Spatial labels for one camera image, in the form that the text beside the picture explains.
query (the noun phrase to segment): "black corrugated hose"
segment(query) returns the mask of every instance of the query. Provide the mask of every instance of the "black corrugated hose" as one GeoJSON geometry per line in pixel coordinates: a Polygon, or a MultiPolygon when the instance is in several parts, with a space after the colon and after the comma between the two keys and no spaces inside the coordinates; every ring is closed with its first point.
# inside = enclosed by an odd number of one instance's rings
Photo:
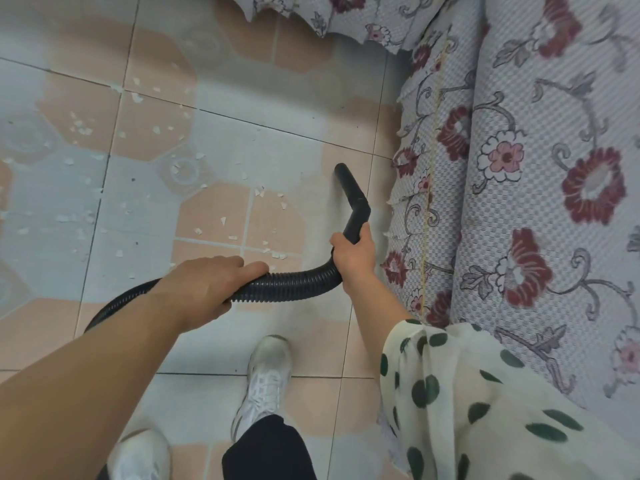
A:
{"type": "MultiPolygon", "coordinates": [[[[338,163],[333,172],[338,181],[340,181],[340,185],[351,206],[351,217],[342,233],[349,241],[355,244],[360,239],[362,225],[369,220],[371,208],[347,165],[338,163]]],[[[93,317],[85,331],[109,318],[133,298],[147,293],[158,281],[159,279],[143,283],[112,299],[93,317]]],[[[342,277],[333,263],[332,250],[332,256],[329,261],[322,266],[298,273],[267,273],[240,288],[231,296],[230,300],[295,301],[326,293],[336,288],[341,282],[342,277]]]]}

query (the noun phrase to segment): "floor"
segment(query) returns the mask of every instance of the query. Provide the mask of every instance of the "floor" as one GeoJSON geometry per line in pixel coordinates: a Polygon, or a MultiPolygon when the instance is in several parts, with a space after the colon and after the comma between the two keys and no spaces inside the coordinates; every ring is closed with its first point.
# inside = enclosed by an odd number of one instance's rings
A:
{"type": "MultiPolygon", "coordinates": [[[[0,380],[82,334],[117,294],[185,259],[308,269],[349,215],[345,162],[379,261],[406,58],[248,24],[229,0],[0,0],[0,380]]],[[[160,427],[175,480],[221,479],[249,355],[291,339],[284,416],[319,479],[400,479],[348,297],[236,304],[180,338],[129,428],[160,427]]]]}

